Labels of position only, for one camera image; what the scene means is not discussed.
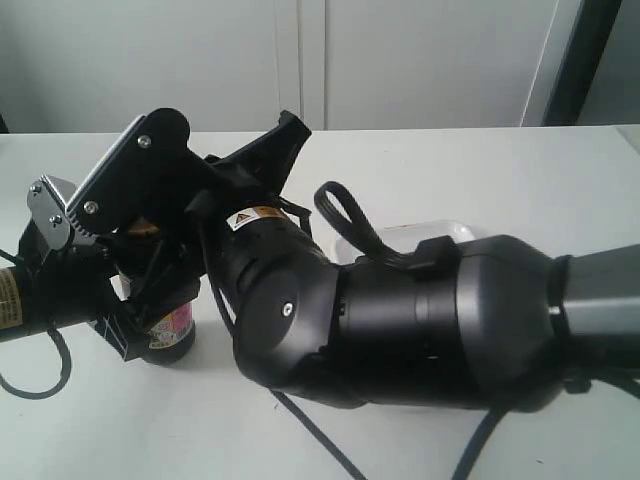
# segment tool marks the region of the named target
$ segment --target screw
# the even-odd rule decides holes
[[[288,317],[293,313],[293,303],[287,302],[282,306],[282,315]]]
[[[138,146],[140,148],[149,148],[151,146],[151,137],[149,135],[140,135],[138,137]]]
[[[84,211],[87,215],[93,215],[98,212],[98,204],[94,201],[88,201],[84,204]]]

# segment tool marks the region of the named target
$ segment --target white tabletop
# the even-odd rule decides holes
[[[625,135],[638,138],[638,129]],[[79,182],[116,136],[0,135],[0,245],[15,249],[34,179]],[[223,156],[256,136],[197,133],[191,147]],[[549,255],[640,242],[640,156],[613,127],[318,132],[285,194],[311,206],[328,179],[346,184],[375,226],[451,219]],[[317,214],[313,227],[328,249],[335,234]],[[74,361],[65,390],[40,402],[0,391],[0,478],[348,478],[236,370],[206,284],[194,312],[196,344],[171,368],[124,364],[86,325],[63,330]],[[0,345],[0,369],[16,385],[43,389],[59,360],[37,336]],[[371,480],[450,477],[482,416],[297,402]],[[540,413],[509,415],[472,477],[633,478],[639,441],[637,402],[596,384]]]

